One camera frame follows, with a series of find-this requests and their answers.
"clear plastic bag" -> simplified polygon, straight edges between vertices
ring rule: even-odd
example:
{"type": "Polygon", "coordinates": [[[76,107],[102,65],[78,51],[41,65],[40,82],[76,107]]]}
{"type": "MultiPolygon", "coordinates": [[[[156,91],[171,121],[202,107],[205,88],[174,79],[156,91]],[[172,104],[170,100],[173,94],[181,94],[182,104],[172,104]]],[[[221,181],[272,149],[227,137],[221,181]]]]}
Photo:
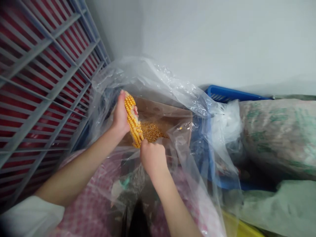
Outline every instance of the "clear plastic bag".
{"type": "MultiPolygon", "coordinates": [[[[176,185],[176,180],[181,179],[177,188],[182,198],[189,200],[189,205],[194,207],[190,211],[203,235],[225,236],[226,228],[226,232],[232,233],[230,236],[235,236],[238,221],[229,226],[223,223],[221,208],[225,207],[225,202],[222,191],[225,190],[220,187],[223,180],[230,182],[239,190],[236,203],[241,203],[238,171],[225,148],[221,124],[212,124],[219,126],[216,134],[210,131],[211,119],[222,112],[220,105],[200,88],[174,77],[162,65],[147,58],[124,58],[102,69],[92,80],[86,145],[96,141],[112,124],[111,111],[121,89],[134,96],[138,108],[142,103],[143,113],[139,111],[139,120],[157,124],[168,136],[156,142],[165,146],[170,172],[176,185]],[[223,146],[213,147],[214,140],[223,146]]],[[[147,174],[142,170],[140,150],[127,140],[128,137],[110,155],[120,157],[120,176],[112,180],[111,191],[101,195],[110,200],[111,208],[116,209],[111,211],[117,215],[113,220],[120,220],[125,208],[132,210],[137,197],[153,197],[153,203],[150,203],[150,198],[148,203],[143,201],[154,235],[161,207],[155,191],[150,188],[147,174]]]]}

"yellow container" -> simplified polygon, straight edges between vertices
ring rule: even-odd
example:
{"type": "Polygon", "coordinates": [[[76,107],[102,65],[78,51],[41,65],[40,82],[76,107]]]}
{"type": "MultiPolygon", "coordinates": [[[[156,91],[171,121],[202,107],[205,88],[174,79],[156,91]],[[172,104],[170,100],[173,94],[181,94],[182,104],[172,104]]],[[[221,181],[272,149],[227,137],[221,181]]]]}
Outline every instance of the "yellow container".
{"type": "Polygon", "coordinates": [[[223,220],[225,223],[225,229],[227,237],[235,237],[236,236],[236,228],[237,228],[237,237],[264,237],[264,235],[257,230],[255,227],[252,227],[240,220],[236,217],[228,214],[223,211],[223,220]]]}

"left hand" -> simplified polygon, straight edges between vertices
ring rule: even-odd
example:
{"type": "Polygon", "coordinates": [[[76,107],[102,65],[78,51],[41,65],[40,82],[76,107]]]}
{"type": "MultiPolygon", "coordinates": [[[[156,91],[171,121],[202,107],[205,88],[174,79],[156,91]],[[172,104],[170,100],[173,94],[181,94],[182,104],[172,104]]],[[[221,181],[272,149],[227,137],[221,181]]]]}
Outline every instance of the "left hand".
{"type": "Polygon", "coordinates": [[[114,110],[112,127],[117,129],[123,136],[130,131],[129,124],[127,122],[127,112],[125,109],[125,92],[121,90],[118,96],[118,103],[114,110]]]}

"pink fabric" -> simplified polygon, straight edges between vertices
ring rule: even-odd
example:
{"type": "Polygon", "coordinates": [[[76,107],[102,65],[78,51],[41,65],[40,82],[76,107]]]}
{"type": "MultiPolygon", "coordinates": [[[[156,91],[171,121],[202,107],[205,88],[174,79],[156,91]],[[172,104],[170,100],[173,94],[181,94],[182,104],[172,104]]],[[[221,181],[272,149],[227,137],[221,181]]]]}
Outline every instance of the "pink fabric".
{"type": "MultiPolygon", "coordinates": [[[[72,154],[62,163],[61,167],[83,151],[72,154]]],[[[62,222],[50,235],[51,237],[111,236],[107,226],[107,215],[111,208],[109,195],[113,183],[119,178],[120,164],[120,156],[105,160],[75,202],[66,208],[62,222]]],[[[188,181],[190,184],[194,181],[187,180],[182,169],[178,169],[173,178],[181,198],[202,234],[204,236],[225,236],[214,205],[202,188],[195,184],[194,196],[188,185],[188,181]]],[[[170,236],[162,206],[158,208],[157,217],[150,228],[153,237],[170,236]]]]}

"cardboard box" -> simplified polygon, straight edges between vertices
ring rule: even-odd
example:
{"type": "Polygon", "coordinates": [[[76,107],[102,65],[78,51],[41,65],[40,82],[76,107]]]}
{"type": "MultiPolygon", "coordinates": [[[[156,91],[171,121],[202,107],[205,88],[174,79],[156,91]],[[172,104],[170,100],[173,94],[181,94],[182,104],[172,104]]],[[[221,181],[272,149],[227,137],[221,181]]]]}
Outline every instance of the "cardboard box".
{"type": "MultiPolygon", "coordinates": [[[[152,122],[157,125],[160,131],[168,136],[167,132],[171,128],[179,129],[179,135],[190,145],[191,140],[191,128],[193,115],[190,110],[180,109],[170,105],[162,104],[159,102],[146,100],[144,98],[134,97],[139,121],[141,123],[152,122]]],[[[167,149],[167,143],[169,139],[163,139],[163,144],[166,148],[166,154],[170,151],[167,149]]],[[[133,139],[128,133],[120,143],[120,145],[132,145],[133,139]]]]}

